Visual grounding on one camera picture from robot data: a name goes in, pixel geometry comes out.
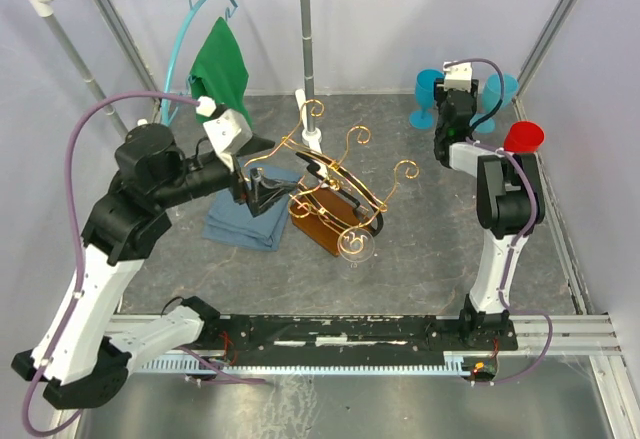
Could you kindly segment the blue wine glass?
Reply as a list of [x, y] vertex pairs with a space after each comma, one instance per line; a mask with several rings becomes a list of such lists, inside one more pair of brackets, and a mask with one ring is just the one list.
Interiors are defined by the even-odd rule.
[[[504, 74], [504, 97], [502, 103], [500, 105], [501, 109], [506, 108], [512, 101], [515, 94], [519, 89], [519, 82], [515, 76], [510, 74]], [[484, 88], [480, 97], [480, 109], [471, 119], [470, 124], [473, 125], [475, 122], [480, 120], [486, 114], [488, 114], [498, 103], [500, 100], [500, 80], [497, 74], [492, 74], [488, 77], [484, 84]], [[487, 119], [480, 125], [475, 128], [475, 133], [478, 134], [489, 134], [495, 130], [496, 124], [493, 117]]]
[[418, 109], [409, 115], [409, 123], [419, 130], [427, 130], [434, 124], [432, 114], [429, 112], [434, 105], [435, 82], [443, 79], [444, 74], [435, 69], [424, 69], [416, 76], [414, 97]]

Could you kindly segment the clear wine glass front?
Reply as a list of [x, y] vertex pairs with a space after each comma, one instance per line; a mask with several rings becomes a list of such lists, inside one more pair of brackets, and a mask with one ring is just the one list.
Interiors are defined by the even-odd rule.
[[376, 252], [372, 233], [360, 227], [351, 227], [342, 232], [337, 240], [338, 265], [341, 278], [356, 277], [371, 265]]

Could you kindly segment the clear wine glass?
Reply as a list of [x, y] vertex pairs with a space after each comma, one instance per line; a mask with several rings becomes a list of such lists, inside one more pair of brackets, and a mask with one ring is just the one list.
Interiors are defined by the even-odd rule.
[[181, 205], [174, 206], [174, 207], [168, 208], [166, 210], [166, 213], [167, 213], [167, 215], [168, 215], [168, 217], [169, 217], [169, 219], [171, 220], [172, 223], [179, 222], [185, 216], [185, 209]]
[[356, 277], [371, 265], [376, 252], [372, 233], [360, 227], [351, 227], [342, 232], [337, 240], [338, 265], [341, 278]]

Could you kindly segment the folded blue cloth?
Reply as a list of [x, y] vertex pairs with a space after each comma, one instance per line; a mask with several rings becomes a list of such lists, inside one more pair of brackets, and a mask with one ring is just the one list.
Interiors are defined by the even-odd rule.
[[229, 190], [215, 194], [205, 217], [204, 239], [256, 251], [277, 251], [288, 221], [287, 199], [253, 217], [246, 205], [233, 201]]

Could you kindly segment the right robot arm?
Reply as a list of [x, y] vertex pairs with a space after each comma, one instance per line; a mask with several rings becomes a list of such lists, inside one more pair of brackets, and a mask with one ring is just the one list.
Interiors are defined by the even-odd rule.
[[434, 100], [434, 156], [441, 165], [476, 180], [476, 215], [484, 230], [476, 280], [459, 318], [442, 325], [466, 348], [478, 350], [512, 331], [508, 300], [517, 261], [545, 215], [540, 172], [534, 154], [510, 153], [472, 138], [475, 80], [454, 89], [437, 79]]

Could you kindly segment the blue wine glass front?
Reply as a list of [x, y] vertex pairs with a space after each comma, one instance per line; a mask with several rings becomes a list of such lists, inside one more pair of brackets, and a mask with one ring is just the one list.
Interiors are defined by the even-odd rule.
[[414, 97], [418, 109], [409, 115], [409, 123], [419, 130], [427, 130], [434, 124], [432, 114], [429, 112], [434, 105], [435, 82], [443, 79], [444, 74], [435, 69], [424, 69], [416, 76]]

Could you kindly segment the green cloth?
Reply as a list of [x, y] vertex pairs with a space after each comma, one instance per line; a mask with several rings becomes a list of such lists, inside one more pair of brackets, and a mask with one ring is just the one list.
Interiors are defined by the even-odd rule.
[[238, 111], [253, 126], [244, 104], [249, 73], [227, 21], [219, 17], [199, 50], [188, 76], [191, 97], [206, 96]]

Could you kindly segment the red wine glass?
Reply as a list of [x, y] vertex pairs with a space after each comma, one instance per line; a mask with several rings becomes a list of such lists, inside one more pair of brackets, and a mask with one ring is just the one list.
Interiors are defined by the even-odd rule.
[[518, 121], [509, 129], [503, 148], [514, 153], [535, 153], [545, 140], [544, 130], [531, 121]]

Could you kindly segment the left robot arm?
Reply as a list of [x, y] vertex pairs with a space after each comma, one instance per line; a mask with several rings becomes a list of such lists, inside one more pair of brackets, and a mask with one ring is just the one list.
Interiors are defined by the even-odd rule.
[[57, 410], [94, 409], [109, 402], [140, 366], [180, 346], [215, 346], [220, 312], [189, 297], [172, 312], [128, 333], [109, 335], [124, 290], [170, 229], [168, 209], [229, 190], [252, 212], [274, 202], [277, 182], [260, 185], [244, 176], [241, 158], [269, 151], [272, 140], [223, 119], [205, 125], [212, 152], [186, 156], [171, 129], [144, 124], [132, 129], [116, 149], [117, 172], [83, 227], [76, 271], [41, 342], [16, 354], [12, 369]]

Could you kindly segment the blue wine glass back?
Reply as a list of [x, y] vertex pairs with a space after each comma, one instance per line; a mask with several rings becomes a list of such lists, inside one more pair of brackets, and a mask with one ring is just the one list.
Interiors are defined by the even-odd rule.
[[[515, 94], [519, 89], [519, 82], [515, 76], [510, 74], [504, 74], [504, 97], [502, 103], [500, 105], [501, 109], [506, 108], [512, 101]], [[488, 114], [498, 103], [500, 100], [500, 80], [497, 74], [492, 74], [488, 77], [484, 84], [484, 88], [480, 97], [480, 109], [471, 119], [470, 124], [473, 125], [475, 122], [480, 120], [486, 114]], [[475, 128], [475, 133], [478, 134], [489, 134], [495, 130], [496, 124], [493, 117], [487, 119], [480, 125]]]

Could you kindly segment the teal clothes hanger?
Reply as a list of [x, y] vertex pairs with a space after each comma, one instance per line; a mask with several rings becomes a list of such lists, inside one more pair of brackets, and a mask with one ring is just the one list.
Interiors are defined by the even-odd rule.
[[[189, 29], [189, 26], [194, 20], [196, 14], [199, 12], [199, 10], [204, 6], [204, 4], [207, 1], [208, 0], [197, 0], [196, 2], [193, 2], [193, 0], [188, 0], [188, 6], [189, 6], [188, 12], [181, 23], [181, 26], [178, 30], [178, 33], [173, 43], [171, 54], [169, 56], [169, 62], [166, 70], [164, 87], [163, 87], [164, 93], [169, 93], [171, 91], [171, 84], [173, 81], [175, 67], [178, 61], [178, 57], [179, 57], [179, 53], [180, 53], [183, 41]], [[227, 1], [229, 3], [229, 6], [224, 10], [224, 14], [223, 14], [223, 18], [225, 21], [228, 21], [238, 9], [238, 3], [236, 0], [227, 0]]]

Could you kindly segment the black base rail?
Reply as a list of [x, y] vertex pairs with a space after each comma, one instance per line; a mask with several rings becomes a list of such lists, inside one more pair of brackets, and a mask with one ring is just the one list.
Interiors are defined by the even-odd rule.
[[449, 351], [493, 353], [518, 348], [509, 314], [222, 316], [194, 342], [228, 352], [235, 366], [294, 368], [439, 366]]

